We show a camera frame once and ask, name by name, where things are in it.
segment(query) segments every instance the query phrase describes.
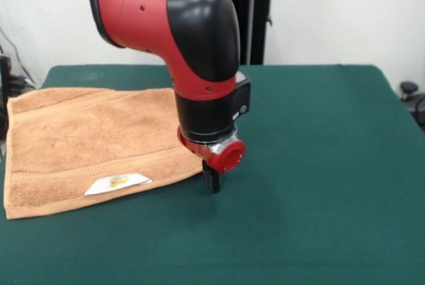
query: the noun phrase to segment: red robot arm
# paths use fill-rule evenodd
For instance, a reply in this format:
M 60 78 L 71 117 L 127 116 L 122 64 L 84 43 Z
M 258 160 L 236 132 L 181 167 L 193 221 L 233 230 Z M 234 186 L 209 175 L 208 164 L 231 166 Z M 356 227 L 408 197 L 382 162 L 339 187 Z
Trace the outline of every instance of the red robot arm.
M 111 45 L 151 52 L 169 68 L 181 143 L 224 173 L 242 159 L 235 119 L 249 110 L 250 81 L 238 71 L 239 34 L 231 0 L 90 0 Z

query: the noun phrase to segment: table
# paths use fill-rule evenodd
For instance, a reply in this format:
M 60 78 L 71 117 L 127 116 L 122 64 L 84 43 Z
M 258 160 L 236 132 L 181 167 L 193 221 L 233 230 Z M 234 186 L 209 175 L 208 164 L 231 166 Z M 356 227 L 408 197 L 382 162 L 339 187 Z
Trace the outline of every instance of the table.
M 198 175 L 59 215 L 1 215 L 0 284 L 423 284 L 425 139 L 382 72 L 241 70 L 247 154 L 219 194 Z M 164 66 L 89 65 L 54 67 L 44 87 L 170 85 Z

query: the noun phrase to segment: white label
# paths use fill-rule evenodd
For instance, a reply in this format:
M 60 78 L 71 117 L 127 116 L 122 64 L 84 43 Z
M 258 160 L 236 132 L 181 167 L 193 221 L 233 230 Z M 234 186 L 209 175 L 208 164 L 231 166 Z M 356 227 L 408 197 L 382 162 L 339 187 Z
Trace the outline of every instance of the white label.
M 151 182 L 152 180 L 138 173 L 104 177 L 102 179 L 96 180 L 85 192 L 84 196 L 112 192 L 123 189 L 124 187 L 131 187 L 132 185 L 137 184 L 148 184 Z

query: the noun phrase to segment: towel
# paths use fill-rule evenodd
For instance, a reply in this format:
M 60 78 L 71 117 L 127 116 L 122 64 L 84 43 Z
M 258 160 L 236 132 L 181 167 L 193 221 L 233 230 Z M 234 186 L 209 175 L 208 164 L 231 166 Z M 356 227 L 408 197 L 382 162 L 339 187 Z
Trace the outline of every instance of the towel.
M 201 159 L 177 139 L 170 88 L 47 88 L 11 98 L 7 107 L 7 219 L 75 210 L 202 171 Z M 149 181 L 84 195 L 99 179 L 132 173 Z

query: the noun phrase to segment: red joint cap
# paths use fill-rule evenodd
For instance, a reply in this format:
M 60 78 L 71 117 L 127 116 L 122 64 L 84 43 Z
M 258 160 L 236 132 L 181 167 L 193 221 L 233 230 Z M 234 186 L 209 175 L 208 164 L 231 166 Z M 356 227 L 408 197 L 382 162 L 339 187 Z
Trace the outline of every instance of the red joint cap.
M 220 154 L 214 154 L 209 166 L 221 173 L 229 172 L 242 161 L 245 149 L 245 143 L 242 141 L 232 142 Z

